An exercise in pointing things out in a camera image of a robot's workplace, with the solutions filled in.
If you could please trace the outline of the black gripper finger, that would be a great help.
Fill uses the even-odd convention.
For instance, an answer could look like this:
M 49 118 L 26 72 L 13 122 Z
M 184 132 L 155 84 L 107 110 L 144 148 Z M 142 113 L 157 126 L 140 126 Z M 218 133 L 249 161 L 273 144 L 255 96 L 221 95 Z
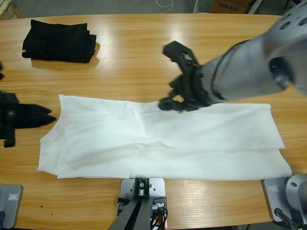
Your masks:
M 20 116 L 15 120 L 15 128 L 36 128 L 48 125 L 56 120 L 55 117 L 48 114 L 29 114 Z
M 18 112 L 23 115 L 29 115 L 33 113 L 50 114 L 51 110 L 37 104 L 21 103 L 18 105 Z

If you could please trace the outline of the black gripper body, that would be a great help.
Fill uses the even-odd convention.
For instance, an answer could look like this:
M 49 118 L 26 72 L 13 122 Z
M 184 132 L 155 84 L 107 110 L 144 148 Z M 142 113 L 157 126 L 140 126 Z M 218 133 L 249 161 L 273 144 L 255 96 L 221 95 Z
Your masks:
M 190 112 L 215 104 L 203 89 L 201 78 L 199 69 L 179 75 L 169 83 L 171 91 L 160 100 L 158 107 L 163 111 Z
M 14 93 L 0 92 L 0 139 L 4 140 L 4 147 L 15 146 L 16 110 L 19 101 Z

